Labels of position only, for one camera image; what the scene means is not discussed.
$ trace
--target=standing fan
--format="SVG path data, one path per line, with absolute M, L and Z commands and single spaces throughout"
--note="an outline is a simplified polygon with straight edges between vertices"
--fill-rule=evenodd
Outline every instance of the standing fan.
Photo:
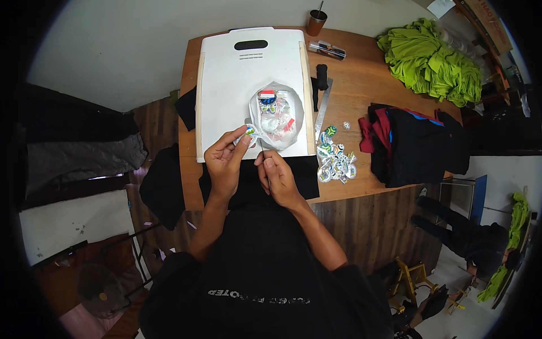
M 114 318 L 126 305 L 119 279 L 104 265 L 87 264 L 81 268 L 77 296 L 83 307 L 100 319 Z

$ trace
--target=wooden table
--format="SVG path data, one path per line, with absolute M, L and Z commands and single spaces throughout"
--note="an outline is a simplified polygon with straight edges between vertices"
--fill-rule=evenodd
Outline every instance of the wooden table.
M 277 27 L 300 29 L 304 27 Z M 197 82 L 199 51 L 205 36 L 192 39 L 186 48 L 180 94 L 193 89 Z M 305 33 L 305 42 L 324 40 L 346 50 L 346 58 L 338 61 L 330 57 L 309 52 L 311 76 L 316 77 L 316 65 L 327 65 L 327 76 L 333 79 L 330 100 L 328 103 L 322 130 L 329 125 L 338 128 L 333 137 L 335 143 L 345 145 L 345 152 L 353 151 L 358 160 L 357 176 L 346 184 L 339 180 L 318 183 L 320 197 L 309 202 L 324 202 L 349 199 L 358 196 L 378 194 L 399 188 L 385 188 L 371 172 L 371 155 L 359 150 L 362 139 L 358 119 L 367 118 L 367 107 L 371 103 L 407 107 L 411 110 L 434 116 L 434 110 L 440 108 L 457 121 L 461 122 L 461 113 L 457 106 L 428 95 L 414 94 L 404 84 L 393 78 L 384 63 L 384 52 L 376 45 L 374 38 L 340 30 L 323 29 L 317 37 Z M 348 131 L 343 129 L 343 122 L 350 122 Z M 202 175 L 202 165 L 196 162 L 195 132 L 187 132 L 183 121 L 179 119 L 179 161 L 183 182 L 183 193 L 186 210 L 202 210 L 204 207 L 198 179 Z

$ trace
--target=gray fabric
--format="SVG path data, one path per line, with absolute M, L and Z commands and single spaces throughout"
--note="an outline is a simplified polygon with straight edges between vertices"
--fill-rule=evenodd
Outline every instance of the gray fabric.
M 112 142 L 51 142 L 28 144 L 28 185 L 31 194 L 51 183 L 86 180 L 133 171 L 148 152 L 139 133 Z

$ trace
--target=metal ruler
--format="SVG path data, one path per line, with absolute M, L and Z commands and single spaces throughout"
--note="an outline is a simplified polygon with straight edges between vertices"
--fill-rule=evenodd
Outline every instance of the metal ruler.
M 322 97 L 322 102 L 320 108 L 318 109 L 318 116 L 316 118 L 316 123 L 314 124 L 314 129 L 316 133 L 314 134 L 314 139 L 318 141 L 320 137 L 320 131 L 322 130 L 322 124 L 324 123 L 324 115 L 326 114 L 327 102 L 330 100 L 331 85 L 333 84 L 333 79 L 327 78 L 327 89 L 324 91 L 324 96 Z

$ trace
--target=brown cup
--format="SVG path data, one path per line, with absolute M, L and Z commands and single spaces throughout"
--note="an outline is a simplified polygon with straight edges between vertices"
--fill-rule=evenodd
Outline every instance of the brown cup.
M 308 18 L 307 34 L 310 36 L 317 36 L 318 34 L 320 34 L 322 26 L 324 26 L 326 20 L 327 14 L 320 11 L 320 15 L 318 15 L 318 10 L 313 9 Z

